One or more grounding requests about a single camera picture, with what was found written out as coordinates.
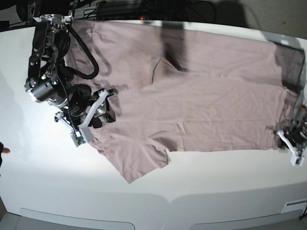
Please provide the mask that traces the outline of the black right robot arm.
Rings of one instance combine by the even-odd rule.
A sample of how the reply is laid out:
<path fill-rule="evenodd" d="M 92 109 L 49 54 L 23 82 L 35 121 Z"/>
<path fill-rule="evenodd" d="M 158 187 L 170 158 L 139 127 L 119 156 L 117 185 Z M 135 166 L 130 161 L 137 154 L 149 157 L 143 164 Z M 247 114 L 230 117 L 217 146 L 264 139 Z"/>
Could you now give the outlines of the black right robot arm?
<path fill-rule="evenodd" d="M 55 114 L 55 122 L 61 122 L 70 130 L 76 146 L 92 141 L 91 127 L 102 126 L 100 118 L 108 123 L 115 122 L 115 114 L 109 106 L 108 97 L 117 93 L 116 89 L 104 88 L 92 92 L 85 84 L 72 84 L 74 77 L 85 80 L 95 78 L 99 66 L 90 50 L 72 28 L 73 17 L 60 14 L 44 14 L 35 17 L 33 50 L 29 58 L 28 77 L 25 91 L 33 101 L 47 101 L 60 109 Z M 90 74 L 82 73 L 65 64 L 73 36 L 89 58 L 94 68 Z"/>

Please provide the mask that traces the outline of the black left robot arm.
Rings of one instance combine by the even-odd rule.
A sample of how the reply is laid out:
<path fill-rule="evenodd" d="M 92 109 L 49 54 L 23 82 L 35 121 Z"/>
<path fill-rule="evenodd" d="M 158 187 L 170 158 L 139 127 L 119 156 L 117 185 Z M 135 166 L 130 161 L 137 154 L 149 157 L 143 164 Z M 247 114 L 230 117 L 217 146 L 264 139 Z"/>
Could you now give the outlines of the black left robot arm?
<path fill-rule="evenodd" d="M 276 132 L 279 148 L 288 148 L 291 152 L 291 164 L 302 166 L 307 155 L 307 107 L 300 104 L 289 127 Z"/>

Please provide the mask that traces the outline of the person's fingertip at edge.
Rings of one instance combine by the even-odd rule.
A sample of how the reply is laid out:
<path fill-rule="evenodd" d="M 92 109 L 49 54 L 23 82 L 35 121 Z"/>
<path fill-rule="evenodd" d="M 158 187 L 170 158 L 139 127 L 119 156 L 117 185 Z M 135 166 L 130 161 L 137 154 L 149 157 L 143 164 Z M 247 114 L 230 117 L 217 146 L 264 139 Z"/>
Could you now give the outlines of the person's fingertip at edge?
<path fill-rule="evenodd" d="M 2 153 L 10 153 L 11 151 L 10 151 L 10 149 L 8 149 L 8 148 L 3 148 L 3 150 L 2 150 Z"/>

